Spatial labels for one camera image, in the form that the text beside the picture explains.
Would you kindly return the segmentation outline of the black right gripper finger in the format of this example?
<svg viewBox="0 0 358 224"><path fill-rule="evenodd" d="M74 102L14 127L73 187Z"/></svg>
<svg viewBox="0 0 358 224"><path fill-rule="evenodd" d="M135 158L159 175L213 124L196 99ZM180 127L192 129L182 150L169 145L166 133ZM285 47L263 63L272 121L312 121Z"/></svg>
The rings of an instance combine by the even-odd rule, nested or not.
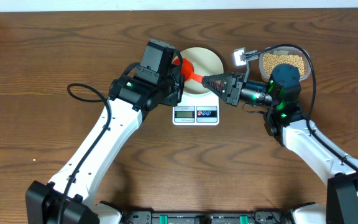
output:
<svg viewBox="0 0 358 224"><path fill-rule="evenodd" d="M209 89L223 101L227 101L229 90L231 89L228 81L211 81L208 83Z"/></svg>
<svg viewBox="0 0 358 224"><path fill-rule="evenodd" d="M207 86L207 85L213 85L213 84L230 84L232 79L234 77L234 72L230 72L230 73L222 73L222 74L218 74L218 75L209 75L209 76L204 76L202 79L201 84L203 86Z"/></svg>

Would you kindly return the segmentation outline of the red measuring scoop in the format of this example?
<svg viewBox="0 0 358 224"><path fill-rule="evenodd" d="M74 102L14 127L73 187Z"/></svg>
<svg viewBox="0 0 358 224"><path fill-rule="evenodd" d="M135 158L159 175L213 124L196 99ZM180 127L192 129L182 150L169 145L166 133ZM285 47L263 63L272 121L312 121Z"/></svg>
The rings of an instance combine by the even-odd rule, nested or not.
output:
<svg viewBox="0 0 358 224"><path fill-rule="evenodd" d="M202 84L203 76L195 73L193 64L186 58L183 58L182 62L177 58L173 61L175 65L181 65L181 74L185 77L185 81L194 80L197 83Z"/></svg>

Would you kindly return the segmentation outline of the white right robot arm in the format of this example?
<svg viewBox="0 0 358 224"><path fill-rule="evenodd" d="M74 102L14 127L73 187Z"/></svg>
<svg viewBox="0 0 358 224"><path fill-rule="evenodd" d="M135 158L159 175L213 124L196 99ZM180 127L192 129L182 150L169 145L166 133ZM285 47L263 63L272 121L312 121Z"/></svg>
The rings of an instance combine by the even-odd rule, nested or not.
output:
<svg viewBox="0 0 358 224"><path fill-rule="evenodd" d="M297 68L278 65L267 83L249 80L246 73L224 73L204 77L202 85L229 105L243 101L265 107L268 135L299 156L327 187L325 206L300 205L282 222L358 223L358 159L329 140L303 111Z"/></svg>

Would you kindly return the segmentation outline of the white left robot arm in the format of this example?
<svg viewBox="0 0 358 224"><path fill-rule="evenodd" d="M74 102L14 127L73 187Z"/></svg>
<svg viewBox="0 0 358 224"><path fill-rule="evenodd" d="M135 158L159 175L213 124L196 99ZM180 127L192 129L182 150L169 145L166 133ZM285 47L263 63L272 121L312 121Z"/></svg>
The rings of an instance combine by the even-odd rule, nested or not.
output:
<svg viewBox="0 0 358 224"><path fill-rule="evenodd" d="M159 104L176 106L185 76L178 60L156 72L130 64L99 97L103 111L71 159L49 180L34 181L25 195L29 223L119 223L122 213L95 203L99 185L118 152Z"/></svg>

